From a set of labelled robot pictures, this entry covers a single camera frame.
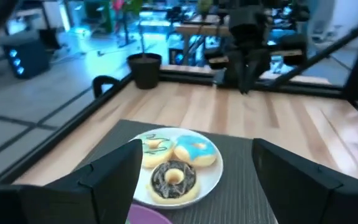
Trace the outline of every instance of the green frosted donut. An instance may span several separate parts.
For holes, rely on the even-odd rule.
[[[140,139],[143,143],[143,153],[150,156],[165,154],[173,145],[173,142],[162,134],[144,134]]]

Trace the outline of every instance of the purple object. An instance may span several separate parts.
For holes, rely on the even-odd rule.
[[[131,224],[172,224],[158,212],[134,204],[129,209],[128,220]]]

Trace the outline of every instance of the potted plant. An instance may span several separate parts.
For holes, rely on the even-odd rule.
[[[143,0],[130,0],[126,3],[125,9],[138,16],[142,9]],[[127,63],[134,76],[135,84],[142,90],[149,90],[158,85],[162,57],[158,54],[146,53],[144,46],[143,28],[139,19],[139,35],[142,52],[130,55]]]

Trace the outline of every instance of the black plant pot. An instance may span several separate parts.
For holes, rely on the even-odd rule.
[[[158,85],[162,56],[153,53],[130,55],[127,58],[137,88],[153,89]]]

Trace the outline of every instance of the chocolate donut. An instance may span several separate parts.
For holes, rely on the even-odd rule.
[[[183,173],[177,177],[177,182],[167,180],[167,172],[176,169]],[[151,188],[161,198],[180,198],[195,187],[195,169],[182,161],[167,161],[158,165],[152,172]]]

